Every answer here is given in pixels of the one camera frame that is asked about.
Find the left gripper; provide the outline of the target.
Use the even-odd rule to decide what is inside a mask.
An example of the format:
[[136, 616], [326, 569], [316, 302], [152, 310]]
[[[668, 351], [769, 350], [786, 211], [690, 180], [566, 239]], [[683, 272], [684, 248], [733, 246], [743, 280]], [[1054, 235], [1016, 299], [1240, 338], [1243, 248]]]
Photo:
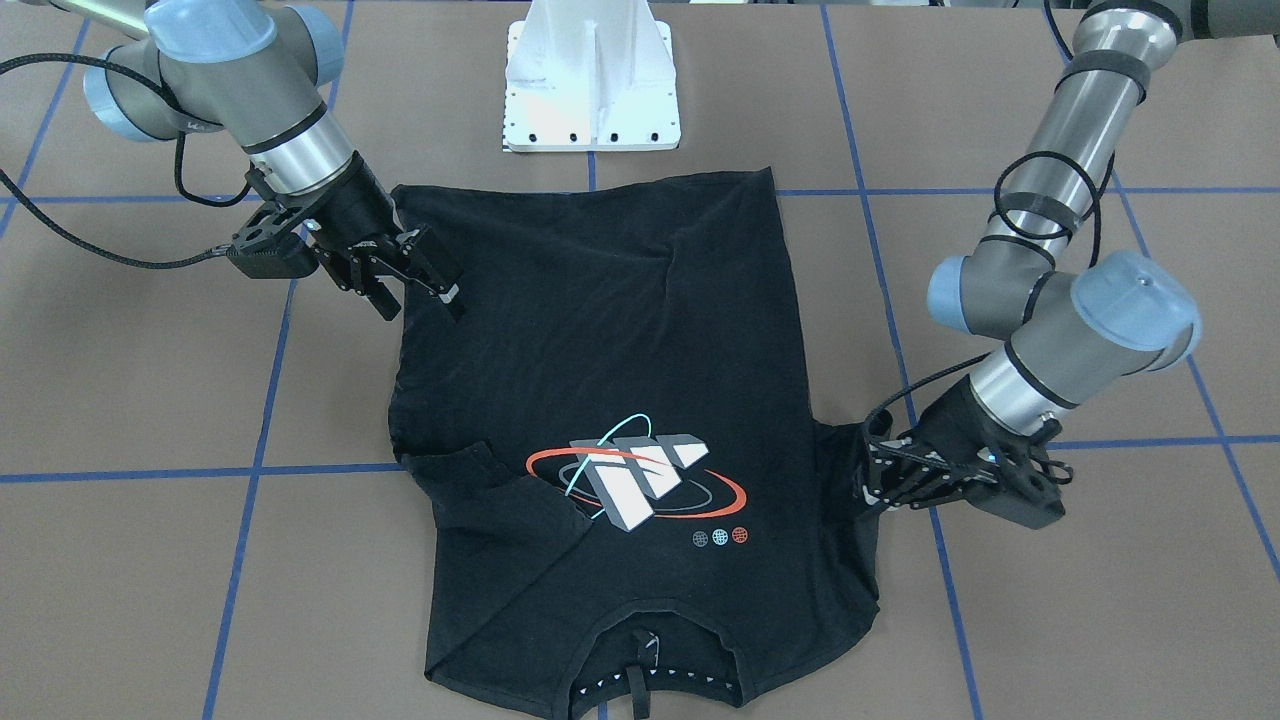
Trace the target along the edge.
[[856, 474], [863, 498], [878, 511], [928, 509], [961, 498], [970, 486], [993, 486], [998, 430], [969, 379], [945, 391], [904, 433], [893, 433], [890, 410], [872, 410], [861, 424], [867, 468]]

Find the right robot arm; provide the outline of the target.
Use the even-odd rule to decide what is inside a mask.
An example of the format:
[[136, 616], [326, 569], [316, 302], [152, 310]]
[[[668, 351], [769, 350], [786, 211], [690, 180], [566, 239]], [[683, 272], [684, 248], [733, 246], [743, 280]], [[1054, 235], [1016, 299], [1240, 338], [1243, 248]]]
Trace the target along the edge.
[[429, 228], [401, 227], [390, 196], [320, 90], [344, 64], [338, 28], [310, 6], [256, 1], [59, 1], [124, 33], [84, 77], [93, 114], [140, 142], [225, 131], [248, 158], [262, 202], [225, 250], [255, 279], [323, 268], [387, 320], [401, 304], [387, 277], [453, 315], [461, 265]]

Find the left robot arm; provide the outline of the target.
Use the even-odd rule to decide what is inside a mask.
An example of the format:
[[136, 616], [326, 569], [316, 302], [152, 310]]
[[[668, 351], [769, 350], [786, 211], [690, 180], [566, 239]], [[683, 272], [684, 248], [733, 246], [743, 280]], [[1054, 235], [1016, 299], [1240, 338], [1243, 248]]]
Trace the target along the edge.
[[865, 419], [864, 503], [874, 512], [964, 501], [1039, 529], [1065, 514], [1074, 470], [1050, 456], [1062, 420], [1115, 380], [1183, 361], [1204, 331], [1190, 292], [1135, 251], [1070, 273], [1062, 255], [1102, 196], [1119, 140], [1183, 44], [1277, 33], [1275, 1], [1093, 1], [1028, 150], [1002, 172], [975, 249], [933, 272], [934, 322], [996, 341], [902, 434]]

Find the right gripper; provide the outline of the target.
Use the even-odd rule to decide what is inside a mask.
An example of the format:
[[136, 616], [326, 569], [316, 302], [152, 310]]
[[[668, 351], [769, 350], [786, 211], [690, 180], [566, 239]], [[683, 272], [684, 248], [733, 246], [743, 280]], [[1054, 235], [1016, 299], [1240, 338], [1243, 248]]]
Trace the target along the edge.
[[392, 274], [407, 286], [426, 290], [453, 320], [465, 314], [458, 300], [460, 261], [434, 229], [401, 229], [389, 193], [361, 152], [353, 152], [332, 178], [302, 193], [300, 202], [303, 218], [319, 225], [308, 233], [314, 240], [310, 251], [320, 266], [338, 290], [369, 301], [383, 320], [394, 320], [402, 305], [381, 282], [376, 258], [387, 260]]

